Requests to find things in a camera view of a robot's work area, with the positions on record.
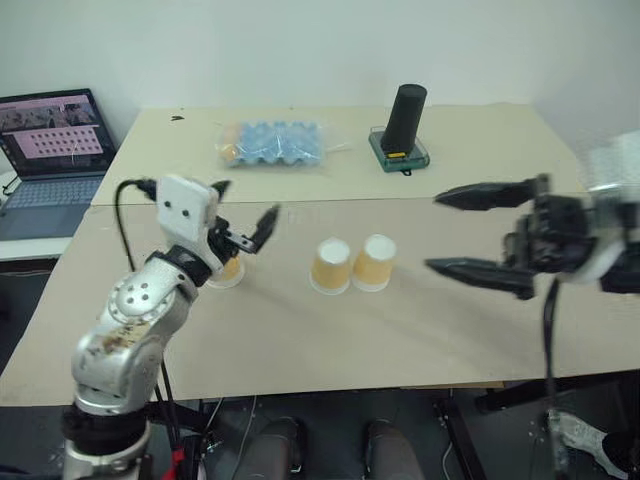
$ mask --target person's leg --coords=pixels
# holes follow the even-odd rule
[[[233,480],[285,480],[302,467],[302,430],[291,418],[267,425],[240,459]]]
[[[609,475],[627,480],[632,434],[607,434],[570,413],[559,415],[565,445],[591,454]]]
[[[365,461],[372,480],[424,480],[409,440],[385,420],[369,425]]]

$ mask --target green base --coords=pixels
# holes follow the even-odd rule
[[[411,170],[425,168],[429,165],[431,159],[429,158],[427,149],[424,148],[424,145],[422,145],[417,138],[416,144],[408,156],[388,158],[380,147],[380,140],[383,134],[384,131],[371,132],[369,134],[369,143],[371,144],[371,148],[373,148],[373,153],[375,153],[378,158],[378,162],[380,162],[380,166],[385,172],[402,172],[405,175],[411,175]]]

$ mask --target blue egg carton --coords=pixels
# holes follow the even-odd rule
[[[316,123],[258,122],[242,123],[230,166],[318,165],[323,148]]]

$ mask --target laptop screen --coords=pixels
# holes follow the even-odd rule
[[[115,156],[88,89],[0,98],[0,146],[21,177],[104,173]]]

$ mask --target tabletop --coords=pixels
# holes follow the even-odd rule
[[[223,205],[240,232],[266,203]],[[202,287],[167,363],[178,399],[351,388],[486,382],[544,374],[538,297],[467,287],[423,266],[427,257],[498,259],[502,236],[526,208],[458,212],[429,199],[287,202],[274,237],[236,287]],[[155,207],[124,209],[138,264],[163,247]],[[398,257],[389,286],[317,293],[308,272],[317,244],[336,235],[352,257],[372,233],[392,237]],[[112,209],[92,207],[58,262],[20,344],[0,378],[0,405],[68,403],[70,358],[95,324],[112,285],[127,274]],[[556,374],[637,368],[634,296],[563,286]]]
[[[371,127],[385,125],[383,107],[184,108],[143,110],[120,147],[93,205],[111,205],[118,183],[174,173],[203,182],[235,182],[227,202],[425,198],[482,181],[519,181],[553,173],[557,191],[578,192],[577,162],[558,136],[527,105],[425,108],[418,137],[431,164],[411,177],[385,173],[368,143]],[[218,158],[225,125],[242,121],[314,121],[326,143],[342,145],[318,167],[230,169]],[[149,203],[129,189],[123,203]]]
[[[167,359],[177,398],[344,388],[437,385],[543,376],[540,297],[528,302],[474,289],[423,266],[427,257],[499,259],[517,210],[458,212],[431,197],[480,181],[552,176],[557,192],[582,192],[577,161],[529,106],[430,107],[419,137],[431,165],[411,177],[386,174],[368,143],[385,108],[144,110],[109,169],[67,252],[58,262],[20,344],[0,378],[0,405],[68,403],[70,358],[127,273],[116,235],[113,192],[126,178],[167,173],[235,182],[220,214],[252,232],[272,202],[282,214],[274,238],[244,257],[240,285],[203,287]],[[313,120],[348,148],[316,168],[228,169],[217,158],[224,125],[248,120]],[[127,191],[125,223],[140,264],[164,239],[155,207]],[[338,236],[355,256],[373,233],[399,247],[390,285],[337,297],[315,292],[308,272],[316,246]],[[539,279],[540,292],[548,278]],[[558,375],[637,368],[634,298],[596,287],[561,293]],[[51,359],[55,368],[43,368]]]

